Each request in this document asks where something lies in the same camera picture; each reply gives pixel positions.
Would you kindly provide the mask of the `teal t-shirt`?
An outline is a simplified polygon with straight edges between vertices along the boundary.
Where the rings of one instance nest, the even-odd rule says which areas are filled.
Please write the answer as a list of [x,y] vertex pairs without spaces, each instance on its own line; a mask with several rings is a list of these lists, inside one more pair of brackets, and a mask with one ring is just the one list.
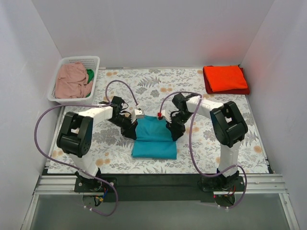
[[177,145],[172,140],[171,132],[166,128],[166,121],[146,115],[138,120],[136,136],[131,151],[133,158],[168,160],[177,158]]

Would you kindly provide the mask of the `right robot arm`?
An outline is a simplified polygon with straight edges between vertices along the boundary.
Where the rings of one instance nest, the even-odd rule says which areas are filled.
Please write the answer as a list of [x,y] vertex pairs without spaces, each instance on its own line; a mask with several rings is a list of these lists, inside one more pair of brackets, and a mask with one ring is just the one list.
[[200,95],[192,93],[184,96],[178,93],[172,103],[177,108],[167,118],[166,128],[170,131],[173,141],[183,136],[185,124],[196,114],[211,120],[213,132],[220,143],[220,163],[217,173],[202,175],[201,186],[204,191],[234,191],[244,184],[239,175],[238,154],[241,142],[248,132],[248,126],[235,102],[216,103],[202,99]]

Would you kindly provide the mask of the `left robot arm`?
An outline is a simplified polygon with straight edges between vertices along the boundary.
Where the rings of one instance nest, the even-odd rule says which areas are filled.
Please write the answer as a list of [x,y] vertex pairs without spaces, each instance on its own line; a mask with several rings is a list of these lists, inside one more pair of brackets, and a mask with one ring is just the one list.
[[98,177],[100,169],[88,154],[94,126],[109,121],[120,127],[122,136],[136,139],[137,116],[142,115],[142,110],[135,109],[130,113],[124,110],[124,104],[122,98],[115,96],[109,104],[102,102],[98,107],[79,113],[67,112],[64,116],[57,147],[69,155],[78,168],[75,175],[90,191],[99,191],[103,185]]

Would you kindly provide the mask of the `floral patterned table mat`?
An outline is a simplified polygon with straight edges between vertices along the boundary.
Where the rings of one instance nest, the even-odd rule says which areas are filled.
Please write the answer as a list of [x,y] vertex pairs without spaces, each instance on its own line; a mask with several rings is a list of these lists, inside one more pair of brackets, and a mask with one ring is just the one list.
[[[246,96],[208,94],[201,69],[103,69],[98,73],[93,102],[119,96],[126,102],[128,112],[139,103],[146,115],[155,116],[160,108],[175,110],[172,93],[178,91],[200,93],[213,102],[235,102],[248,126],[238,163],[246,173],[268,173],[267,158]],[[102,173],[215,173],[220,163],[220,144],[212,123],[200,115],[186,123],[185,134],[177,141],[175,160],[133,158],[132,148],[133,141],[123,137],[117,126],[103,122],[93,129],[88,154]]]

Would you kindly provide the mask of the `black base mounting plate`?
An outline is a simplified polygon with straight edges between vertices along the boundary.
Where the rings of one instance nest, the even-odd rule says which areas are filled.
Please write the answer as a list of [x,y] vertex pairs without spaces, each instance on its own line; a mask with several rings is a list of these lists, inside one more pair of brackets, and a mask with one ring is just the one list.
[[231,182],[203,177],[200,174],[101,174],[113,183],[119,201],[188,201],[213,202],[213,193],[223,189],[244,190],[243,177]]

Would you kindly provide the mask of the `green garment in basket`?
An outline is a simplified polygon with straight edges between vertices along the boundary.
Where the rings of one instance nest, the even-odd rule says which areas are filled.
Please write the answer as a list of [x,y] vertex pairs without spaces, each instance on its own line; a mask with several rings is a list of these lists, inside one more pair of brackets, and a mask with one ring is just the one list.
[[87,69],[87,74],[88,74],[88,81],[87,84],[85,86],[86,89],[86,97],[89,97],[92,91],[92,87],[93,87],[93,81],[94,81],[94,71],[92,69]]

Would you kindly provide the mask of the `white plastic laundry basket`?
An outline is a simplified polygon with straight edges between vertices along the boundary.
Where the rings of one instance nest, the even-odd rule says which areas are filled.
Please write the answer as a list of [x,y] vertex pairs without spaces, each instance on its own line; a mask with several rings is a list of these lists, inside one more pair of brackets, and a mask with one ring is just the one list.
[[97,56],[63,58],[56,68],[48,100],[59,104],[90,104],[94,98],[99,64]]

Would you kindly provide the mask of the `pink crumpled garment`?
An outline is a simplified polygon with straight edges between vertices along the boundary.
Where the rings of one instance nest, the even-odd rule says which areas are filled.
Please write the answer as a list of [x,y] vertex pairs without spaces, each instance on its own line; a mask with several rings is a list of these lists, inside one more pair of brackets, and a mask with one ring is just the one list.
[[56,83],[55,97],[57,99],[85,98],[85,86],[88,81],[87,69],[81,62],[64,64],[60,67]]

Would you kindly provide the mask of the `aluminium frame rail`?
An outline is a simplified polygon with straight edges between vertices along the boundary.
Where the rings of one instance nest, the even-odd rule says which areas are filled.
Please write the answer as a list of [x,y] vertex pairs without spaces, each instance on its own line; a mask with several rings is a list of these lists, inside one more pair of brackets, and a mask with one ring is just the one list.
[[[38,179],[35,194],[68,195],[74,194],[74,175],[43,175]],[[247,194],[287,194],[288,189],[280,174],[249,174]]]

